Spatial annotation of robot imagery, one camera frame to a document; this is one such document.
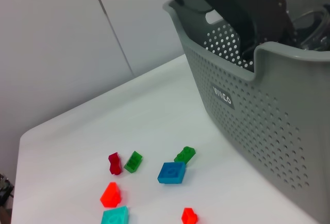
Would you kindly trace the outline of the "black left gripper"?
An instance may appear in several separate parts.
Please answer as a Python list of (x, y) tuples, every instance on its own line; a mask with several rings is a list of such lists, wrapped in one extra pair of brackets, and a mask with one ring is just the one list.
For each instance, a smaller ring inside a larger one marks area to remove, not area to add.
[(286, 0), (205, 0), (238, 34), (244, 60), (265, 42), (295, 46)]

